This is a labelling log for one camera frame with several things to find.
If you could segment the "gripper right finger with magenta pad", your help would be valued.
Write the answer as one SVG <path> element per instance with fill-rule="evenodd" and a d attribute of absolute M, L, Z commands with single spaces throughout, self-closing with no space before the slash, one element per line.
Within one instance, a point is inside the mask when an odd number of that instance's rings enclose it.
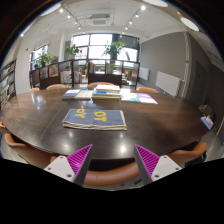
<path fill-rule="evenodd" d="M 134 155 L 144 185 L 181 170 L 169 156 L 158 156 L 139 145 L 135 145 Z"/>

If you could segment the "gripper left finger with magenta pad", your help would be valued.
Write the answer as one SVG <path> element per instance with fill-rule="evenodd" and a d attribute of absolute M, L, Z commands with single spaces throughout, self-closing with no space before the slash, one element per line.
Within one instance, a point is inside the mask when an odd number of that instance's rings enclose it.
<path fill-rule="evenodd" d="M 46 168 L 65 180 L 82 186 L 91 161 L 92 145 L 87 145 L 69 156 L 58 156 Z"/>

